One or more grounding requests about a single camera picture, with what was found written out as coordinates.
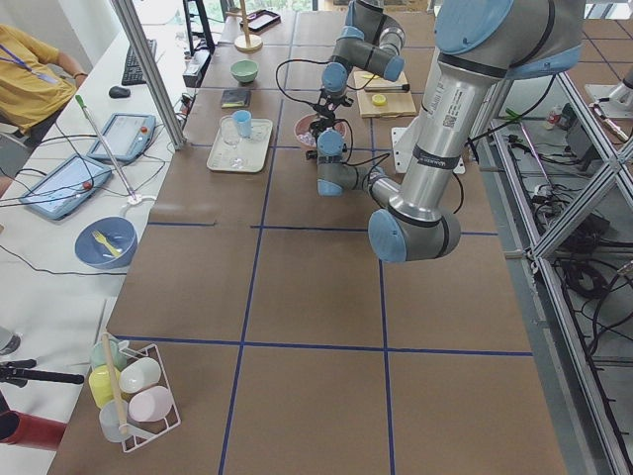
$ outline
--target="black keyboard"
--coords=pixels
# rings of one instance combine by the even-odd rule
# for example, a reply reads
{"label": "black keyboard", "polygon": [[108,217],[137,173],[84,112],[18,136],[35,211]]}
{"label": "black keyboard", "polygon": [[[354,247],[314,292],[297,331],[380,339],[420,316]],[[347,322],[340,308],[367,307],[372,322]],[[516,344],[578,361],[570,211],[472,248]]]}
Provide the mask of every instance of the black keyboard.
{"label": "black keyboard", "polygon": [[[156,40],[147,40],[147,45],[151,50],[151,55],[156,57]],[[126,65],[123,70],[123,79],[121,79],[122,86],[134,86],[135,84],[144,84],[145,79],[142,77],[142,69],[138,63],[135,51],[132,49],[132,45],[128,47],[128,54],[126,54]]]}

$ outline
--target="blue bowl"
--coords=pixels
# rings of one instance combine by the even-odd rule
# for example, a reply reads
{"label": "blue bowl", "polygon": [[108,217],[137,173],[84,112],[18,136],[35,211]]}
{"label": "blue bowl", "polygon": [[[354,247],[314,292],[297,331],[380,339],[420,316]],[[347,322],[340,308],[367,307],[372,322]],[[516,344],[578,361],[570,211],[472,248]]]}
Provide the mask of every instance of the blue bowl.
{"label": "blue bowl", "polygon": [[[92,236],[93,231],[101,232],[121,255],[115,257],[103,244],[97,242]],[[116,269],[130,265],[137,246],[134,225],[125,218],[113,216],[95,221],[79,234],[75,241],[75,255],[95,269]]]}

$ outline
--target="clear glass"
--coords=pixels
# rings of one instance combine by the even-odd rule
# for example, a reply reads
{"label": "clear glass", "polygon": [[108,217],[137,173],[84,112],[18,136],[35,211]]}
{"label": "clear glass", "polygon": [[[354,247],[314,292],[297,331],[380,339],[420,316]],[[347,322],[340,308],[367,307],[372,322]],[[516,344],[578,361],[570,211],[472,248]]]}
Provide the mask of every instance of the clear glass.
{"label": "clear glass", "polygon": [[239,130],[237,129],[237,124],[233,117],[222,117],[220,121],[220,134],[222,135],[223,142],[231,147],[230,167],[235,170],[242,169],[246,164],[246,159],[242,156],[239,149],[241,136],[239,135]]}

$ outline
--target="pink bowl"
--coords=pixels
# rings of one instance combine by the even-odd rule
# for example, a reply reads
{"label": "pink bowl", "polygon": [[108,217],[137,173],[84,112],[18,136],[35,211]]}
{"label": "pink bowl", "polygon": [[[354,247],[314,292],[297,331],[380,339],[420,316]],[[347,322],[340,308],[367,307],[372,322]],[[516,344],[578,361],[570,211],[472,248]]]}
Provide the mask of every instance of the pink bowl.
{"label": "pink bowl", "polygon": [[[302,150],[314,150],[317,148],[317,145],[312,142],[314,138],[310,135],[310,123],[314,120],[318,119],[318,114],[308,114],[303,116],[297,123],[295,124],[295,138],[297,142],[299,142],[299,146]],[[334,126],[334,129],[337,130],[345,139],[347,135],[347,125],[344,122],[339,122]]]}

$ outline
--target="wooden cutting board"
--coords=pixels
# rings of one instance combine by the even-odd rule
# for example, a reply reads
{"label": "wooden cutting board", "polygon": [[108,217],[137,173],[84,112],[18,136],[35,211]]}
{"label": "wooden cutting board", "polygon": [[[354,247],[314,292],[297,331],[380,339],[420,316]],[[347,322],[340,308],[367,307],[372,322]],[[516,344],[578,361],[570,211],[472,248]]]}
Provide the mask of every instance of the wooden cutting board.
{"label": "wooden cutting board", "polygon": [[[371,73],[366,71],[354,71],[355,87],[362,87],[367,84],[371,78]],[[384,87],[389,90],[394,87],[398,88],[407,84],[407,77],[401,73],[398,81],[391,82],[386,79],[376,77],[370,82],[372,88],[376,89],[372,92],[360,90],[357,92],[358,108],[360,109],[360,117],[406,117],[416,116],[417,110],[413,103],[413,97],[409,91],[407,92],[382,92],[380,89]],[[372,103],[374,94],[383,94],[387,98],[387,104],[384,106],[376,106]]]}

